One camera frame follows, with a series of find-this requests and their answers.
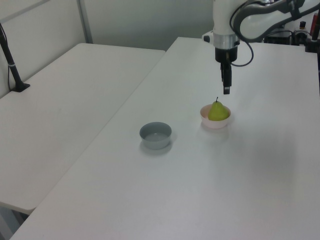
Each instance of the white table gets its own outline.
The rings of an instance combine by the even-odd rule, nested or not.
[[[79,44],[0,99],[0,206],[30,214],[163,55]]]
[[[317,55],[252,47],[223,95],[213,46],[178,38],[12,240],[318,239]],[[208,130],[200,109],[216,96],[232,121]],[[167,148],[141,145],[153,121],[172,127]]]

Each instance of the equipment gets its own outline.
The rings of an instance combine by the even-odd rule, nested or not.
[[[320,9],[320,0],[213,0],[213,45],[220,63],[223,94],[230,93],[231,66],[243,67],[254,58],[249,43],[261,42],[279,25],[297,20]],[[251,50],[251,60],[235,65],[238,45],[244,41]]]
[[[15,64],[14,59],[11,55],[10,50],[9,50],[7,36],[5,34],[5,31],[4,31],[1,23],[0,23],[0,45],[2,47],[6,61],[8,63],[8,84],[9,84],[9,69],[11,70],[11,73],[12,73],[14,81],[15,81],[15,88],[9,89],[9,90],[21,93],[22,91],[24,91],[25,89],[30,87],[30,84],[22,82],[22,80],[20,78],[16,64]]]

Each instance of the gray bowl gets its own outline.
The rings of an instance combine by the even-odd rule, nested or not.
[[[163,149],[170,143],[171,127],[163,122],[150,122],[140,129],[143,144],[149,149]]]

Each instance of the black stand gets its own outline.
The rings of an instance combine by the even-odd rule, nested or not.
[[[16,64],[14,62],[14,59],[12,58],[12,55],[10,53],[9,47],[8,47],[8,42],[7,39],[2,31],[2,26],[0,23],[0,44],[3,50],[3,53],[5,55],[6,61],[8,62],[8,66],[11,70],[11,73],[13,75],[14,81],[15,81],[15,88],[12,89],[14,92],[21,93],[23,90],[27,89],[30,87],[30,84],[23,83],[21,81],[21,78],[19,76]]]
[[[320,40],[318,40],[320,30],[320,10],[318,11],[318,17],[314,26],[314,31],[311,39],[307,39],[305,43],[305,51],[307,53],[318,53],[320,47]]]

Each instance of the bowl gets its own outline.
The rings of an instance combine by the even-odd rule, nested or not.
[[[171,127],[163,122],[150,122],[140,129],[143,144],[149,149],[163,149],[170,143]]]
[[[229,116],[226,119],[221,120],[221,121],[211,121],[208,119],[208,114],[211,109],[211,106],[212,106],[212,104],[206,105],[203,108],[201,108],[201,110],[200,110],[203,125],[205,125],[206,127],[210,128],[210,129],[221,129],[221,128],[225,127],[228,124],[230,116],[231,116],[230,109],[227,108],[226,106],[224,106],[229,112]]]

